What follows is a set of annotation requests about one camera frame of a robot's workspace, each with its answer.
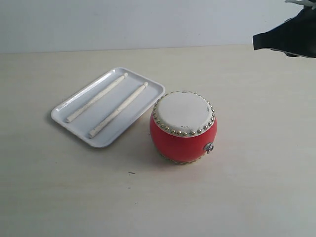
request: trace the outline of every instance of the tray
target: tray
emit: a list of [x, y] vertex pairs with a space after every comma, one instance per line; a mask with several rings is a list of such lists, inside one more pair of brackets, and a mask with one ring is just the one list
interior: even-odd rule
[[[91, 98], [104, 90], [109, 84], [128, 73], [127, 78], [110, 90], [95, 104], [78, 116], [71, 123], [66, 118], [78, 108], [86, 104]], [[102, 120], [111, 114], [130, 94], [143, 83], [148, 86], [133, 100], [115, 119], [104, 127], [95, 137], [89, 137], [89, 131], [94, 129]], [[128, 129], [158, 98], [165, 93], [163, 85], [145, 78], [126, 68], [114, 68], [90, 85], [71, 96], [69, 99], [55, 107], [51, 117], [58, 124], [69, 130], [87, 144], [95, 148], [104, 148], [115, 141]]]

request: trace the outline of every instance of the white drumhead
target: white drumhead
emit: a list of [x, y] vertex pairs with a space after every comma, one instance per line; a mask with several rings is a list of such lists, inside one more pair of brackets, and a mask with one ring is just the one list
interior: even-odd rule
[[163, 97], [155, 106], [154, 115], [163, 130], [188, 137], [207, 131], [215, 119], [210, 103], [191, 92], [174, 92]]

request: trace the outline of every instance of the small drum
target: small drum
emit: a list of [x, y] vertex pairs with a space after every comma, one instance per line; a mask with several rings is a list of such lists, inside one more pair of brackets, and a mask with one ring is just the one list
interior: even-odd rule
[[200, 95], [171, 92], [155, 104], [150, 132], [161, 155], [176, 163], [190, 163], [213, 150], [217, 119], [213, 106]]

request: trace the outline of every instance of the drumstick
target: drumstick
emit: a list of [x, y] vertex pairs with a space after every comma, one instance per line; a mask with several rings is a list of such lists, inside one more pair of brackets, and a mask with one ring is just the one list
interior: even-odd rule
[[124, 110], [146, 87], [148, 82], [142, 84], [137, 90], [135, 90], [123, 103], [120, 104], [109, 116], [107, 116], [102, 122], [100, 122], [93, 130], [89, 132], [89, 137], [93, 138], [97, 135], [106, 125], [108, 125], [122, 110]]
[[91, 100], [89, 100], [85, 105], [83, 105], [81, 108], [76, 110], [72, 115], [66, 118], [66, 122], [70, 123], [73, 120], [75, 120], [79, 115], [81, 115], [84, 111], [86, 111], [91, 105], [93, 105], [95, 102], [97, 102], [99, 99], [101, 99], [103, 96], [105, 96], [110, 90], [112, 90], [115, 86], [117, 86], [123, 79], [125, 79], [128, 76], [128, 73], [124, 73], [122, 76], [120, 76], [118, 79], [116, 79], [114, 82], [112, 82], [110, 85], [108, 85], [104, 90], [99, 92], [96, 96], [94, 96]]

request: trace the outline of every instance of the white wall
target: white wall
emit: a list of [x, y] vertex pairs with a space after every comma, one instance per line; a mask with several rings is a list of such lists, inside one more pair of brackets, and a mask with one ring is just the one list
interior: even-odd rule
[[283, 0], [0, 0], [0, 53], [252, 43]]

